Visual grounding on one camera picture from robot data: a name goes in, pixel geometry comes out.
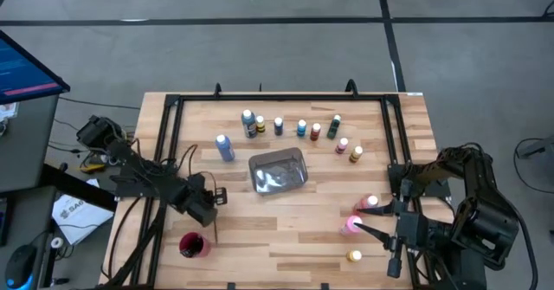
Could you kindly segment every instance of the computer monitor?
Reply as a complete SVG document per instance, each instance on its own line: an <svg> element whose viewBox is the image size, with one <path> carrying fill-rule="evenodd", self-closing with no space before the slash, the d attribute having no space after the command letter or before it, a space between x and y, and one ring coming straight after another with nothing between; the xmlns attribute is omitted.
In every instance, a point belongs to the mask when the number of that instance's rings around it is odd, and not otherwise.
<svg viewBox="0 0 554 290"><path fill-rule="evenodd" d="M0 105L69 92L70 87L0 31Z"/></svg>

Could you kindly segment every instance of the red cup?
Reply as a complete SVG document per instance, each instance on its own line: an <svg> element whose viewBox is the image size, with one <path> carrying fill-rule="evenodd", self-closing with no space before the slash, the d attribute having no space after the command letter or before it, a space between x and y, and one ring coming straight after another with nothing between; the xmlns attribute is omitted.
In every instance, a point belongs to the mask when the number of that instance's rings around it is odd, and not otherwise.
<svg viewBox="0 0 554 290"><path fill-rule="evenodd" d="M211 243L206 237L198 233L188 233L179 242L179 252L184 257L197 258L208 255Z"/></svg>

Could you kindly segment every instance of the wooden table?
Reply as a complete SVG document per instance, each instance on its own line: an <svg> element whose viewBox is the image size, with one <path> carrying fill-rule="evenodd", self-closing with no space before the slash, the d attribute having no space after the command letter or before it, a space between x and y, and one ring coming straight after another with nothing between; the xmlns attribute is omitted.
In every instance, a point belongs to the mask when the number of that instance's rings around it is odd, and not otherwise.
<svg viewBox="0 0 554 290"><path fill-rule="evenodd" d="M136 137L140 138L142 155L152 158L166 93L145 95ZM436 157L435 139L429 122L425 101L421 95L399 94L403 119L409 138L409 148L415 163L427 163ZM266 119L266 132L247 139L240 121L244 109L250 109ZM394 116L392 107L390 116ZM342 116L338 135L326 137L335 114ZM273 120L283 117L283 136L274 135ZM322 133L318 141L296 136L299 119L319 122ZM396 139L396 152L402 159L396 122L391 118ZM214 145L216 135L226 134L235 148L236 159L224 163ZM171 136L168 125L166 142ZM334 148L339 138L349 139L345 154ZM352 205L362 196L372 193L381 204L391 200L387 165L390 163L383 118L378 102L259 102L259 101L194 101L186 102L177 147L177 157L191 144L199 148L192 163L193 172L211 171L218 187L226 187L229 203L218 207L218 243L208 257L186 259L178 252L180 238L196 231L215 241L213 224L203 229L187 215L169 208L165 218L164 237L159 256L156 288L226 288L228 282L243 288L312 288L329 283L340 288L411 288L407 262L403 261L399 279L386 276L390 253L371 235L344 237L338 228L351 213ZM356 145L364 148L357 164L348 161ZM261 197L253 190L248 173L248 159L268 151L299 147L308 167L309 180L303 188L278 195ZM187 175L186 165L180 174ZM206 178L206 188L213 188ZM129 207L131 199L119 203L108 245L112 244L115 229ZM445 222L452 213L435 199L422 199L426 216ZM134 208L117 241L114 272L132 252L139 234L144 200ZM395 219L384 216L365 216L364 223L393 233ZM348 262L345 254L360 250L364 258ZM141 283L146 280L151 250L147 249L142 263ZM109 252L106 253L105 266Z"/></svg>

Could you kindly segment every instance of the concrete floor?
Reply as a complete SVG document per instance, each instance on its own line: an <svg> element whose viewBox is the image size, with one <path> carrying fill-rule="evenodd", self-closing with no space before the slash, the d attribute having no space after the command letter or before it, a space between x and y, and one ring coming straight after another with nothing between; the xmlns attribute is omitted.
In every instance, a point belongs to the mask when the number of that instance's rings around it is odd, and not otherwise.
<svg viewBox="0 0 554 290"><path fill-rule="evenodd" d="M399 16L538 16L549 0L389 0ZM380 16L378 0L5 0L0 20L77 20L238 16ZM4 27L72 86L68 97L139 106L148 91L257 89L339 91L352 78L362 91L395 91L381 24ZM516 143L554 134L554 23L395 25L406 88L423 92L438 146L480 142L495 160L499 188L524 216L538 261L539 289L554 282L554 197L527 189L512 166ZM61 101L56 117L83 125L92 113L134 125L134 111ZM51 139L73 143L55 125ZM48 161L80 160L48 151ZM526 180L554 190L542 157L519 162ZM100 176L103 187L107 177ZM462 196L452 183L454 200ZM72 282L98 281L109 228L97 230L55 267ZM519 235L491 289L524 289L531 279Z"/></svg>

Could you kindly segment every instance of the pink paint bottle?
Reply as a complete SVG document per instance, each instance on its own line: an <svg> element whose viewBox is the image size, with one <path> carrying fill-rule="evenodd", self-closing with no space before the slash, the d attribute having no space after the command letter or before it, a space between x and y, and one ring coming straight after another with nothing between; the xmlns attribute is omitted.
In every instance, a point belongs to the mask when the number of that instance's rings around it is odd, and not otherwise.
<svg viewBox="0 0 554 290"><path fill-rule="evenodd" d="M360 214L360 212L358 212L358 209L375 208L377 207L378 204L379 204L379 199L377 198L377 196L374 196L374 195L365 196L356 204L354 204L354 207L352 208L352 213L355 216L357 216Z"/></svg>
<svg viewBox="0 0 554 290"><path fill-rule="evenodd" d="M359 216L350 216L346 220L346 224L338 231L341 235L353 235L361 232L362 230L354 225L354 223L362 223L362 219Z"/></svg>

